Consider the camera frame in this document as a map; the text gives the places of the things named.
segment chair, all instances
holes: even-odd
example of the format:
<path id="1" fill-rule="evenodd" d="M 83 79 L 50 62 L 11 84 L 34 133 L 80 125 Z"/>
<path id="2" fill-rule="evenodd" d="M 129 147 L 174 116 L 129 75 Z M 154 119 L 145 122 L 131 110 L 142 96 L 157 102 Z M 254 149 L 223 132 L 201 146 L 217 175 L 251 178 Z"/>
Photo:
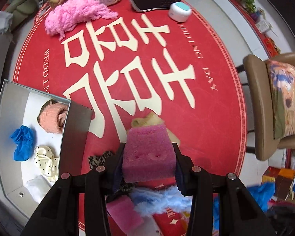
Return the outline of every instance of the chair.
<path id="1" fill-rule="evenodd" d="M 271 60 L 295 66 L 295 53 L 281 54 Z M 246 71 L 254 113 L 255 148 L 247 147 L 247 152 L 254 151 L 258 160 L 269 159 L 278 148 L 295 148 L 295 135 L 274 140 L 270 80 L 265 63 L 248 55 L 243 65 L 237 67 L 239 73 Z"/>

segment pink fluffy feather boa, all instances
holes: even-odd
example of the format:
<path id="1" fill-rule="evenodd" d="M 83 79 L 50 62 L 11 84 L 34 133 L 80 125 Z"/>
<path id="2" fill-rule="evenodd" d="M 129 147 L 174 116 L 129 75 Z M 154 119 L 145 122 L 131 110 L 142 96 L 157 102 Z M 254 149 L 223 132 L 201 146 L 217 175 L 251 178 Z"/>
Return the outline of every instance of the pink fluffy feather boa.
<path id="1" fill-rule="evenodd" d="M 45 30 L 49 35 L 60 34 L 59 40 L 62 40 L 65 32 L 72 31 L 80 22 L 117 17 L 117 12 L 111 11 L 97 0 L 68 0 L 48 14 Z"/>

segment beige fabric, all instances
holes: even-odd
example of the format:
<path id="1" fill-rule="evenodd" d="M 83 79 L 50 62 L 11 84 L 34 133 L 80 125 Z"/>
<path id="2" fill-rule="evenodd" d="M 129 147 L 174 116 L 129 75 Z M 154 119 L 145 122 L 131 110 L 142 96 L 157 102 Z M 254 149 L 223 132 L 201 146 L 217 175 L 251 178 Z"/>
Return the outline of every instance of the beige fabric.
<path id="1" fill-rule="evenodd" d="M 164 121 L 157 116 L 155 112 L 150 112 L 145 118 L 135 118 L 131 122 L 131 127 L 142 127 L 142 126 L 151 126 L 163 124 Z M 175 136 L 173 132 L 171 132 L 168 128 L 166 128 L 168 136 L 172 143 L 177 143 L 180 146 L 180 140 Z"/>
<path id="2" fill-rule="evenodd" d="M 34 163 L 39 168 L 42 175 L 46 176 L 50 182 L 58 179 L 59 158 L 54 157 L 51 149 L 46 145 L 36 146 L 34 149 Z"/>

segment chair leg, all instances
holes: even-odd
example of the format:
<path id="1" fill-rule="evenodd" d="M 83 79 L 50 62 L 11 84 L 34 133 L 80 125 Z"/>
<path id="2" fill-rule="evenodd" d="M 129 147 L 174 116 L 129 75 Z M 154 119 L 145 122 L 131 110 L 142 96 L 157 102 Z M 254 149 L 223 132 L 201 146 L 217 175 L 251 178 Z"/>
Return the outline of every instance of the chair leg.
<path id="1" fill-rule="evenodd" d="M 256 154 L 256 149 L 254 147 L 251 147 L 251 146 L 246 146 L 246 153 Z"/>
<path id="2" fill-rule="evenodd" d="M 243 71 L 245 71 L 244 65 L 240 65 L 238 67 L 236 67 L 237 73 L 241 73 Z"/>

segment wall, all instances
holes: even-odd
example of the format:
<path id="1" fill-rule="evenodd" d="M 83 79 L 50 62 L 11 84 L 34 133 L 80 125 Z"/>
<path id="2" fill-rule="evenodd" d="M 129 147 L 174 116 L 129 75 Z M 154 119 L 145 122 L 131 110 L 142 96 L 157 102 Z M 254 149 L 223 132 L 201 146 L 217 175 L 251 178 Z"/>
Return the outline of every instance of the wall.
<path id="1" fill-rule="evenodd" d="M 255 0 L 255 5 L 265 11 L 266 19 L 272 25 L 273 31 L 267 32 L 267 36 L 274 40 L 282 53 L 295 52 L 295 38 L 273 6 L 267 0 Z"/>

